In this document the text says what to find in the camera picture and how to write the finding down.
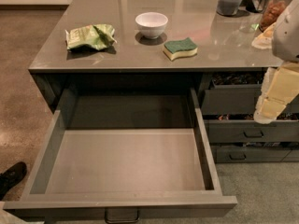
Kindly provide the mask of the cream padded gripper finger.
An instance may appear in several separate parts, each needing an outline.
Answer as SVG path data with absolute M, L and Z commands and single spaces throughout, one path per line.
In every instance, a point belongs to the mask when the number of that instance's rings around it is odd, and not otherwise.
M 279 68 L 268 68 L 261 92 L 253 118 L 260 124 L 269 124 L 299 94 L 299 63 L 284 62 Z

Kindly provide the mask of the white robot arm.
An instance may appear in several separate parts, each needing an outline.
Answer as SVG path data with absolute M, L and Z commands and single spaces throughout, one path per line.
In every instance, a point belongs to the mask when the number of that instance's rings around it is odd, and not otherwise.
M 268 68 L 253 118 L 261 124 L 276 120 L 299 94 L 299 0 L 292 0 L 274 25 L 272 53 L 283 63 Z

